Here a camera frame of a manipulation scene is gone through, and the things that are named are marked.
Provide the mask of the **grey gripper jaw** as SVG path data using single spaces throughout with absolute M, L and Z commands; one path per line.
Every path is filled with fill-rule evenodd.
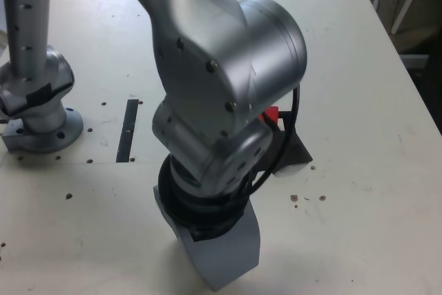
M 185 250 L 195 271 L 213 291 L 218 291 L 246 274 L 259 263 L 260 229 L 252 204 L 224 235 L 194 241 L 185 231 Z
M 173 233 L 175 234 L 177 239 L 182 243 L 182 246 L 185 248 L 185 250 L 191 251 L 193 245 L 193 239 L 189 233 L 189 230 L 176 223 L 176 221 L 174 221 L 172 217 L 166 212 L 166 209 L 160 197 L 160 191 L 158 186 L 153 187 L 153 193 L 155 196 L 155 201 L 163 218 L 168 223 L 169 227 L 173 230 Z

